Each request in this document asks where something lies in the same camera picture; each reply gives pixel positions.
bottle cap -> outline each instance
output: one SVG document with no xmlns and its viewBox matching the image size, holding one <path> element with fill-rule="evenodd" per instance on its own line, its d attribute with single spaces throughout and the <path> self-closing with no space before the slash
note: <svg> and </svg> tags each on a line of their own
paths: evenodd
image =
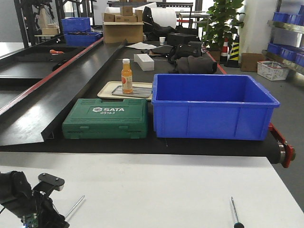
<svg viewBox="0 0 304 228">
<path fill-rule="evenodd" d="M 123 63 L 130 63 L 130 59 L 124 58 L 124 59 L 123 59 Z"/>
</svg>

orange object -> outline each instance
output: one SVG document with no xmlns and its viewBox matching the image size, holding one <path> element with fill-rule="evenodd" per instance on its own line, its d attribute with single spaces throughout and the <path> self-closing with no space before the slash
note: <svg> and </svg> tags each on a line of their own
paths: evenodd
<svg viewBox="0 0 304 228">
<path fill-rule="evenodd" d="M 49 51 L 49 53 L 52 54 L 52 55 L 56 55 L 56 54 L 63 54 L 64 52 L 63 51 L 55 51 L 55 50 L 51 49 Z"/>
<path fill-rule="evenodd" d="M 133 92 L 132 70 L 130 68 L 130 60 L 128 58 L 123 59 L 122 84 L 124 94 L 130 94 Z"/>
<path fill-rule="evenodd" d="M 219 63 L 226 63 L 228 60 L 228 38 L 225 37 L 224 45 L 220 53 Z"/>
</svg>

orange juice bottle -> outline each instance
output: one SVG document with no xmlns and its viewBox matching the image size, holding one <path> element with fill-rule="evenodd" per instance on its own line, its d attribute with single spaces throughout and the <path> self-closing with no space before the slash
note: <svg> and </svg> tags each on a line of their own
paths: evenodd
<svg viewBox="0 0 304 228">
<path fill-rule="evenodd" d="M 124 94 L 130 94 L 133 92 L 132 70 L 130 68 L 130 60 L 128 58 L 123 59 L 122 84 Z"/>
</svg>

beige tray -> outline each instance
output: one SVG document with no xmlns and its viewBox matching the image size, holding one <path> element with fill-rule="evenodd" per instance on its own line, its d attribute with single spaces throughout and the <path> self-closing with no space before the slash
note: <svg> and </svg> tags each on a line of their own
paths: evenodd
<svg viewBox="0 0 304 228">
<path fill-rule="evenodd" d="M 97 96 L 99 98 L 107 98 L 107 99 L 125 99 L 125 98 L 134 98 L 134 99 L 141 99 L 140 97 L 128 97 L 128 96 L 116 96 L 112 95 L 112 92 L 118 87 L 121 86 L 122 82 L 118 81 L 111 81 L 105 84 L 102 90 L 99 91 Z M 133 86 L 136 87 L 144 87 L 144 88 L 152 88 L 152 83 L 146 82 L 133 82 Z M 152 99 L 152 94 L 147 98 L 148 101 Z"/>
</svg>

blue plastic crate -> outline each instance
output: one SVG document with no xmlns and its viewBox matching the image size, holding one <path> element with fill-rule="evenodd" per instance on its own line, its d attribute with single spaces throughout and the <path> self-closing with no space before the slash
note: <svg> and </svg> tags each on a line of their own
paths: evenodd
<svg viewBox="0 0 304 228">
<path fill-rule="evenodd" d="M 304 53 L 304 50 L 301 49 L 301 48 L 295 48 L 295 47 L 292 47 L 292 48 L 281 48 L 281 54 L 280 56 L 284 59 L 287 59 L 289 61 L 295 61 L 295 58 L 296 58 L 296 54 L 297 53 Z"/>
<path fill-rule="evenodd" d="M 287 14 L 287 13 L 275 12 L 273 21 L 287 22 L 288 17 L 289 17 L 289 14 Z"/>
<path fill-rule="evenodd" d="M 281 47 L 282 45 L 269 43 L 267 51 L 279 55 L 281 53 Z"/>
<path fill-rule="evenodd" d="M 67 18 L 62 19 L 63 33 L 90 32 L 90 18 Z"/>
<path fill-rule="evenodd" d="M 304 54 L 296 54 L 295 63 L 304 67 Z"/>
<path fill-rule="evenodd" d="M 304 25 L 304 15 L 296 15 L 294 22 L 295 22 L 294 23 L 295 25 L 303 26 Z"/>
<path fill-rule="evenodd" d="M 87 47 L 101 38 L 99 32 L 88 32 L 88 35 L 65 34 L 66 44 L 73 47 Z"/>
<path fill-rule="evenodd" d="M 264 140 L 280 105 L 246 75 L 157 74 L 152 90 L 161 138 Z"/>
<path fill-rule="evenodd" d="M 294 24 L 296 18 L 296 14 L 289 14 L 289 17 L 287 19 L 287 23 Z"/>
</svg>

